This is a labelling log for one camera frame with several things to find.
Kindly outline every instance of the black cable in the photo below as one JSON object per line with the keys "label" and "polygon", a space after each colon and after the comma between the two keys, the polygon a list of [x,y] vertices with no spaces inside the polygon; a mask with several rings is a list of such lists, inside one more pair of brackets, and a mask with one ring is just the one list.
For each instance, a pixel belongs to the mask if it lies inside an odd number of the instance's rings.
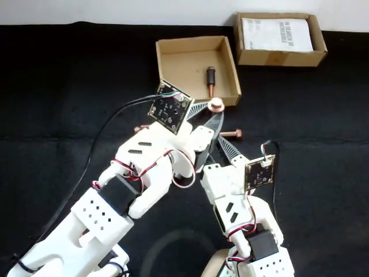
{"label": "black cable", "polygon": [[114,119],[116,118],[123,110],[125,110],[126,108],[138,105],[138,104],[142,104],[145,102],[150,102],[150,101],[154,101],[160,98],[166,98],[166,97],[171,97],[172,94],[169,93],[165,93],[165,94],[160,94],[160,95],[149,95],[149,96],[145,96],[136,100],[132,100],[130,102],[127,102],[126,104],[124,104],[122,107],[118,108],[109,118],[108,120],[105,121],[105,123],[103,124],[103,126],[100,128],[100,130],[98,131],[98,133],[95,135],[95,138],[92,141],[92,145],[90,147],[90,151],[87,157],[87,161],[84,167],[84,170],[80,176],[80,178],[78,179],[77,183],[72,187],[72,189],[70,190],[70,192],[68,193],[68,195],[63,199],[62,204],[59,206],[59,208],[57,209],[57,211],[54,213],[54,215],[52,216],[52,218],[48,221],[48,223],[43,227],[43,232],[42,234],[26,249],[26,251],[24,251],[24,253],[22,255],[17,255],[14,254],[14,256],[17,257],[17,262],[19,263],[20,259],[31,249],[31,247],[34,246],[34,244],[40,242],[44,236],[49,232],[50,228],[53,226],[53,224],[57,221],[57,219],[59,218],[60,214],[63,212],[63,210],[65,209],[67,203],[70,201],[70,199],[72,198],[74,192],[76,191],[76,189],[78,188],[78,186],[80,185],[81,181],[83,180],[83,178],[85,177],[88,167],[91,163],[91,159],[92,159],[92,155],[96,149],[96,144],[98,139],[100,138],[103,130],[106,128],[106,126]]}
{"label": "black cable", "polygon": [[279,147],[279,144],[276,141],[273,140],[268,140],[266,142],[263,143],[264,145],[268,145],[268,144],[272,144],[275,148],[275,155],[276,157],[274,158],[274,174],[273,174],[273,215],[274,218],[276,219],[277,223],[278,223],[278,216],[277,216],[277,208],[276,208],[276,181],[277,181],[277,172],[278,172],[278,165],[279,165],[279,157],[280,157],[280,152],[281,149]]}

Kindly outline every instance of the red wire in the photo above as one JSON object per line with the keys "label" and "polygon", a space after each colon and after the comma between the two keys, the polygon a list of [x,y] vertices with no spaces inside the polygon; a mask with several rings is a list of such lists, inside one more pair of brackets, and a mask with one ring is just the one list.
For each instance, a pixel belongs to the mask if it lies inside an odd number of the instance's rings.
{"label": "red wire", "polygon": [[247,196],[246,196],[246,199],[247,199],[248,204],[250,205],[251,213],[253,214],[253,217],[254,217],[254,223],[247,223],[247,224],[244,224],[244,225],[234,229],[233,231],[231,231],[228,234],[228,238],[227,238],[228,240],[229,240],[230,236],[233,235],[235,232],[237,232],[239,230],[242,230],[242,229],[245,229],[245,228],[250,227],[250,226],[252,226],[253,228],[250,231],[247,232],[248,234],[252,234],[253,232],[256,231],[256,227],[257,227],[257,225],[256,225],[256,214],[255,214],[254,208],[251,205],[250,200],[248,199]]}

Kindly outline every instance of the open cardboard box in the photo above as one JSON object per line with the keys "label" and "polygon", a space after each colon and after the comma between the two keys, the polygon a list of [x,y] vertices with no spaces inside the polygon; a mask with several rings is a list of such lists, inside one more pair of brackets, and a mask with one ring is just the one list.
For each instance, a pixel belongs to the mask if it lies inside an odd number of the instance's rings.
{"label": "open cardboard box", "polygon": [[160,78],[191,95],[196,102],[210,99],[206,70],[213,66],[214,97],[222,98],[226,106],[237,105],[241,89],[227,37],[163,39],[156,42],[156,54]]}
{"label": "open cardboard box", "polygon": [[[314,51],[270,51],[245,50],[243,45],[242,18],[299,18],[305,19],[309,26]],[[236,51],[239,65],[275,65],[275,66],[318,66],[327,54],[322,31],[317,17],[306,13],[238,13],[235,24]]]}

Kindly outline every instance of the instruction booklet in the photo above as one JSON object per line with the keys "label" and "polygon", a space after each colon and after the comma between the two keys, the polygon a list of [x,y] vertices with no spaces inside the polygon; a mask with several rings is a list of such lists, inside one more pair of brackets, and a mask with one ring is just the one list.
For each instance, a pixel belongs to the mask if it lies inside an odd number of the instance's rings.
{"label": "instruction booklet", "polygon": [[313,51],[304,19],[243,18],[242,24],[246,50]]}

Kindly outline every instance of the black fabric surface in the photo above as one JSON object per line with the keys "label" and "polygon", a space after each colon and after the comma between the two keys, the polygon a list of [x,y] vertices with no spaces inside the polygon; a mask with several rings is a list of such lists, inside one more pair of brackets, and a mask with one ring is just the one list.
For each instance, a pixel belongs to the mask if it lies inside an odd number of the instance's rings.
{"label": "black fabric surface", "polygon": [[[228,27],[0,27],[2,270],[74,185],[110,113],[154,93],[155,41],[201,35],[227,35],[234,45]],[[249,158],[267,139],[281,144],[277,212],[296,276],[367,276],[369,39],[324,36],[330,53],[316,69],[238,66],[243,96],[227,108],[224,130],[244,131],[235,145]],[[148,121],[147,110],[127,110],[110,125],[72,203]],[[257,195],[270,201],[271,188]],[[172,187],[121,245],[142,277],[199,276],[216,249],[230,247],[199,182]]]}

